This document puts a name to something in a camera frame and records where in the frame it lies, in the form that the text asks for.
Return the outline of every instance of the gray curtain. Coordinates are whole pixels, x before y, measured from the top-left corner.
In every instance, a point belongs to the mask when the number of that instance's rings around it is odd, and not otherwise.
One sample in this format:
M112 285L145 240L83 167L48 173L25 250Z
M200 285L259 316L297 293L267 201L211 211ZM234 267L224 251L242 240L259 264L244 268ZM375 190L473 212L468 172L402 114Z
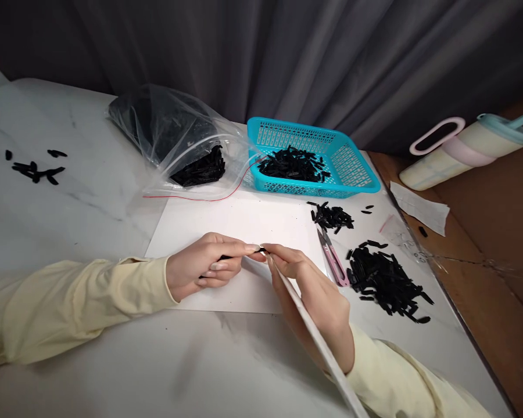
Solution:
M152 82L403 154L523 96L523 0L0 0L0 70L117 95Z

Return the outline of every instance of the hand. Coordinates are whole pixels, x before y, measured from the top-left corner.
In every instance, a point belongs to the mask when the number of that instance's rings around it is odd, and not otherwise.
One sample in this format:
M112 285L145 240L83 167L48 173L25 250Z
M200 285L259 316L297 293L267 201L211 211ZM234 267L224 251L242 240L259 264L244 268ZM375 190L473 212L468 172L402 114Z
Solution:
M180 302L186 296L206 287L222 287L240 271L244 255L256 261L265 261L262 253L255 253L260 246L218 233L209 232L167 260L167 285L174 300ZM227 255L228 260L221 260Z
M279 244L263 244L263 247L270 253L267 262L271 270L273 288L283 308L283 315L298 340L316 364L325 369L324 360L273 263L284 276L296 279L306 310L324 337L341 370L345 374L349 373L354 366L354 341L349 326L349 301L339 293L337 285L331 282L301 251Z

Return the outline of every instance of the white paper sheet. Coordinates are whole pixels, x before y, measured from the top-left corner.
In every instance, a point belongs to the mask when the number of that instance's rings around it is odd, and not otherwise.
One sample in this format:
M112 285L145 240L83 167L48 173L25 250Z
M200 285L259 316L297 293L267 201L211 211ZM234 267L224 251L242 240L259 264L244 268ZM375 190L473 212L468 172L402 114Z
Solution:
M394 182L390 182L390 190L403 211L417 218L434 232L441 236L446 236L448 205L423 199L416 193Z
M261 197L245 191L219 202L169 199L145 256L174 254L210 231L247 243L271 242L298 248L325 271L317 229L306 202L279 195ZM248 258L243 259L242 271L228 285L191 295L177 309L281 312L267 265Z

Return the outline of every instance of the sleeve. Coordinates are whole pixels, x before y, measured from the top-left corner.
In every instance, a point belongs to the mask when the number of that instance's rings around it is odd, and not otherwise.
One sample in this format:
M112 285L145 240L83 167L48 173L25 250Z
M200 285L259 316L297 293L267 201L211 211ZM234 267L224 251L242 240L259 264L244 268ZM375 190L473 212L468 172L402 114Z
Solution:
M40 361L108 326L177 305L167 259L62 261L29 276L0 277L0 364Z
M466 390L436 376L387 341L351 325L354 367L347 379L362 403L382 418L490 418Z

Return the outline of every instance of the bottle handle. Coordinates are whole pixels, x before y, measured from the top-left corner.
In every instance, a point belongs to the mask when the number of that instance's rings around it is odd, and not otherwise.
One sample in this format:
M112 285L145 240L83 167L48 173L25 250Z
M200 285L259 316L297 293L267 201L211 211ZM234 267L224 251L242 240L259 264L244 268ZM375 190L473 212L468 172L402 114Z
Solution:
M455 130L453 130L452 132L450 132L449 134L444 136L439 141L437 141L434 144L432 144L429 148L427 148L427 149L425 149L423 151L417 150L417 145L419 143L424 141L433 132L436 132L440 127L442 127L442 126L444 126L445 124L448 124L448 123L455 123L457 125L457 128L455 128ZM415 142L413 142L411 144L411 146L409 147L409 151L411 152L412 155L425 155L425 154L428 154L429 152L434 151L436 148L438 148L441 144L446 142L448 139L451 139L454 136L456 136L459 132L461 132L463 130L464 127L465 127L465 119L463 119L463 118L455 116L455 117L450 117L450 118L444 119L439 124L437 124L432 129L430 129L426 134L424 134L423 136L418 138Z

